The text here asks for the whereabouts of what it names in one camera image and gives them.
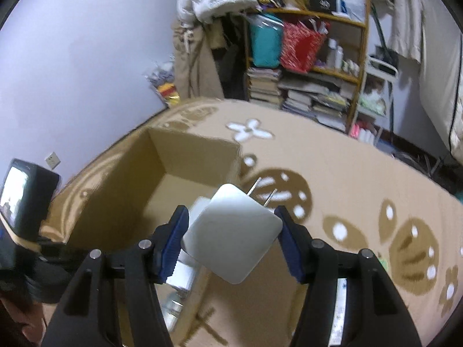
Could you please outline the white power adapter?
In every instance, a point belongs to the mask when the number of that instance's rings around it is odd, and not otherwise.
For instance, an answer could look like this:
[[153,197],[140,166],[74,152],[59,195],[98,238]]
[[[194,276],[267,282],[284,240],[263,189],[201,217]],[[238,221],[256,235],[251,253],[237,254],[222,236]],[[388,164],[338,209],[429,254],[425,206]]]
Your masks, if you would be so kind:
[[231,183],[195,205],[183,250],[230,284],[242,283],[282,231],[282,220],[267,208],[275,182],[258,178],[248,192]]

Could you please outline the white tube with blue text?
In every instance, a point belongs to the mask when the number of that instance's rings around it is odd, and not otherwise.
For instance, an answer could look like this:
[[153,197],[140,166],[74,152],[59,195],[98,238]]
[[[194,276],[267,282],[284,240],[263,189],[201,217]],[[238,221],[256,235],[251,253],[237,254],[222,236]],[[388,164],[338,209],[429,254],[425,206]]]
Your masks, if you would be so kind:
[[334,317],[330,330],[328,346],[340,346],[345,326],[345,314],[347,306],[348,281],[346,278],[337,280],[337,291],[334,305]]

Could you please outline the beige butterfly patterned blanket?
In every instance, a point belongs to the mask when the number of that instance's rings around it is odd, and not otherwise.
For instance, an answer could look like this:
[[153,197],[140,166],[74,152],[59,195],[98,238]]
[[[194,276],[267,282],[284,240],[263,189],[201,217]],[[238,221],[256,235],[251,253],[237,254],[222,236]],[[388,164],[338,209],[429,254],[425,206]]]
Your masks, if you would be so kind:
[[[336,249],[372,250],[424,345],[443,330],[461,301],[462,203],[410,166],[307,118],[247,102],[181,104],[113,147],[146,128],[239,144],[234,184],[248,192],[258,178],[268,177],[277,188],[270,209],[285,206],[295,222]],[[66,242],[62,209],[74,179],[56,195],[42,227],[54,241]]]

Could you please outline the open cardboard box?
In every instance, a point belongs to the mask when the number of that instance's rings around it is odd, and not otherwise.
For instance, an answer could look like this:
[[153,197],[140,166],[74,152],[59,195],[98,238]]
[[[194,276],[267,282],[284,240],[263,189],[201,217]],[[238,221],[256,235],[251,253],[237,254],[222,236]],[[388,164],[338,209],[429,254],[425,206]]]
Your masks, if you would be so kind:
[[67,187],[65,241],[115,252],[151,235],[175,208],[190,208],[238,179],[241,147],[227,139],[146,128],[112,147]]

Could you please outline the white metal utility cart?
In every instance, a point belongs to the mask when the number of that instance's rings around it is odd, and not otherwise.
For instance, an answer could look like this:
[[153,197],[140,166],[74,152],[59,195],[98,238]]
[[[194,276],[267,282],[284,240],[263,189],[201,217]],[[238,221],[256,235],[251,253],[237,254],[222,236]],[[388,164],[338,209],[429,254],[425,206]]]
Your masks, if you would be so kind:
[[392,89],[398,80],[398,69],[386,61],[367,56],[349,135],[374,147],[391,117]]

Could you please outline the stack of books right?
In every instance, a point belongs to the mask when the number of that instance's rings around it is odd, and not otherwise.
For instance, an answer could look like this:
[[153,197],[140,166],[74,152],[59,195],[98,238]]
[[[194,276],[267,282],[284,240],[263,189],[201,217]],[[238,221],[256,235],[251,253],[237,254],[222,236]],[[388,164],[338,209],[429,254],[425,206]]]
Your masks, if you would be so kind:
[[342,82],[332,83],[317,77],[284,76],[278,86],[284,96],[282,110],[347,132],[352,93],[344,93]]

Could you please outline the stack of books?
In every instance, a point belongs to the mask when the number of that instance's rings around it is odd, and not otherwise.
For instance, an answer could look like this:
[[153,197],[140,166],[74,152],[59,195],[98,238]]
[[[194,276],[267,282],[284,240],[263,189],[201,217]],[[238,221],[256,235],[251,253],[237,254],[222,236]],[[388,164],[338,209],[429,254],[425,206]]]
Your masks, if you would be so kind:
[[317,77],[284,76],[278,86],[284,96],[282,110],[347,132],[352,93],[344,93],[342,82],[332,83]]
[[248,99],[253,104],[279,109],[283,97],[279,89],[280,69],[250,67],[247,70]]

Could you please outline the cream padded chair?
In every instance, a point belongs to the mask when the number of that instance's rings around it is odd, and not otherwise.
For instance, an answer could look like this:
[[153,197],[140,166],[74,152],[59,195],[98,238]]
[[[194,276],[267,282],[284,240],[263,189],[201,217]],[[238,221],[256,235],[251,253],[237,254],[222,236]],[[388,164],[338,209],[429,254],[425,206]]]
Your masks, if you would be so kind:
[[423,1],[421,29],[421,105],[462,162],[462,31],[442,0]]

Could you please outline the plush toys in bag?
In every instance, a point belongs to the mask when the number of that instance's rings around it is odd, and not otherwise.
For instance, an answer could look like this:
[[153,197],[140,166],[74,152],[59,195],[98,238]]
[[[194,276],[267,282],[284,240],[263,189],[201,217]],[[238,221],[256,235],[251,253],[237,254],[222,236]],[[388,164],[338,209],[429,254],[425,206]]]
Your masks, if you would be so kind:
[[174,84],[175,74],[174,62],[172,60],[163,63],[154,63],[145,74],[145,79],[168,107],[179,104],[181,98]]

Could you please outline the beige trench coat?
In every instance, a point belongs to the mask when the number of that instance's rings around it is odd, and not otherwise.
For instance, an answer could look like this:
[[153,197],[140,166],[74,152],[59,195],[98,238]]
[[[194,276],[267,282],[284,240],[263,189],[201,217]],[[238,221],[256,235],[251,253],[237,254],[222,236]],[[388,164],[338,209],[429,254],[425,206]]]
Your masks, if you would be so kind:
[[180,98],[225,98],[204,27],[175,21],[172,30],[174,85]]

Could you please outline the stack of books left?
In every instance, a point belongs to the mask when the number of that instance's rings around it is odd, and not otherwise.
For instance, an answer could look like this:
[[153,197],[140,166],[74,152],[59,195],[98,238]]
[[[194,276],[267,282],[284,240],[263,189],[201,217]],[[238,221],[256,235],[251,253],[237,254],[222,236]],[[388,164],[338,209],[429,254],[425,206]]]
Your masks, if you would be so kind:
[[279,109],[283,97],[279,89],[280,69],[250,67],[247,70],[248,99],[253,104]]

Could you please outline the wooden bookshelf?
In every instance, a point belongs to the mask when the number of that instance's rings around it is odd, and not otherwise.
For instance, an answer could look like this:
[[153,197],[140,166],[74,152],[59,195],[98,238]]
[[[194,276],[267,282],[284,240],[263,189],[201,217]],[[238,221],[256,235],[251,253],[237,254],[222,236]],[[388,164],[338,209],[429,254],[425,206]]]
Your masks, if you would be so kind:
[[[326,23],[328,25],[328,33],[325,34],[324,40],[306,41],[301,45],[301,51],[294,50],[293,55],[296,61],[302,61],[302,55],[311,61],[310,68],[288,67],[287,71],[301,76],[309,76],[312,74],[325,74],[329,77],[335,77],[342,82],[354,85],[352,97],[349,100],[347,112],[345,113],[344,131],[350,132],[354,121],[355,108],[359,100],[359,92],[361,89],[362,79],[366,67],[366,47],[369,34],[369,14],[370,0],[363,2],[364,18],[359,21],[352,20],[348,17],[341,16],[337,13],[323,13],[311,10],[298,10],[287,8],[269,8],[269,9],[254,9],[244,12],[244,17],[248,18],[257,14],[270,14],[273,17],[278,17],[284,24],[299,23],[309,24],[315,22],[318,24]],[[328,61],[329,41],[333,39],[337,42],[337,47],[342,48],[343,56],[342,63],[352,63],[357,67],[345,70],[342,66],[330,66]]]

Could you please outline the red patterned gift bag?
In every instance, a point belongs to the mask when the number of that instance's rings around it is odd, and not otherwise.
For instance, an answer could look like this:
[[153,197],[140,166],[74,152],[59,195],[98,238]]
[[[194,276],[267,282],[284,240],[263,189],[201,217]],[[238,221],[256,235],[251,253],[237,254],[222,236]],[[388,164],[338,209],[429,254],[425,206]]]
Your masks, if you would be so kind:
[[301,22],[283,25],[280,64],[289,71],[308,73],[315,65],[326,34],[309,29]]

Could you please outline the teal storage bag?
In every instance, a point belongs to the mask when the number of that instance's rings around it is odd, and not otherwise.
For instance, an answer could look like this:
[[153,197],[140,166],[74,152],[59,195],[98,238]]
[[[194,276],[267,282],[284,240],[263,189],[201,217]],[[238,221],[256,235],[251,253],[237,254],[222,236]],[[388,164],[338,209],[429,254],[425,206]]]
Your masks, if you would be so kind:
[[271,14],[249,15],[248,22],[254,65],[277,68],[282,51],[283,22]]

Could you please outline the white wall socket upper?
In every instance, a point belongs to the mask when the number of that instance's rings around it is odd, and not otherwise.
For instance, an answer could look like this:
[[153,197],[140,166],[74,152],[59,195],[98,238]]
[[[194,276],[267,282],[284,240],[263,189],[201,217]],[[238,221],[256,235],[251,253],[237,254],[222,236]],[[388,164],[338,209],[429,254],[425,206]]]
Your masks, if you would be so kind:
[[51,170],[54,170],[61,163],[61,160],[55,152],[52,152],[45,158],[45,163]]

